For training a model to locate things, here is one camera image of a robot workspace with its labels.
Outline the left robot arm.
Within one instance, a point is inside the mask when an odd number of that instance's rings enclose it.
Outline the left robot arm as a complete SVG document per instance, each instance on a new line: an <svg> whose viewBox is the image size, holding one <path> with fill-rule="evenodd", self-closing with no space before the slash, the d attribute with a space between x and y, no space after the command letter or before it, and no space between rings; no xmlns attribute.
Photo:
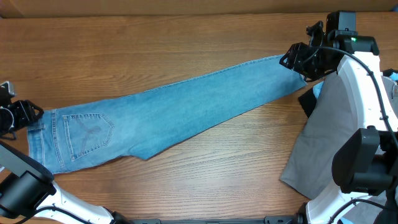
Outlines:
<svg viewBox="0 0 398 224"><path fill-rule="evenodd" d="M61 189L53 174L33 158L6 144L16 131L38 121L42 108L29 100L12 101L11 82L1 83L1 169L10 173L1 181L1 216L23 221L33 217L61 223L131 224L118 212L92 205Z"/></svg>

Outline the light blue denim jeans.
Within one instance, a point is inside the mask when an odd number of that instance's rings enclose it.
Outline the light blue denim jeans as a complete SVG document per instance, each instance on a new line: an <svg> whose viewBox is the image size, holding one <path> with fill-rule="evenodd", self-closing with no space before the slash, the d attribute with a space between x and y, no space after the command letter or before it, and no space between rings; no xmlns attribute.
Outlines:
<svg viewBox="0 0 398 224"><path fill-rule="evenodd" d="M149 159L235 116L305 86L279 56L135 95L48 110L27 129L29 155L54 174L112 159Z"/></svg>

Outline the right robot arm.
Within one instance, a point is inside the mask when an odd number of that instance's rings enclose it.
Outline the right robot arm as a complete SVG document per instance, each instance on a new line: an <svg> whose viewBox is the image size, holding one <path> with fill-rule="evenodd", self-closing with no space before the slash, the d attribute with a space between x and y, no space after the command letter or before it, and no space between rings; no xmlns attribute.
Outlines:
<svg viewBox="0 0 398 224"><path fill-rule="evenodd" d="M307 28L281 65L318 82L299 102L308 119L281 179L309 199L292 223L338 223L351 209L384 194L374 223L397 222L397 115L379 48L360 36L353 11L336 11Z"/></svg>

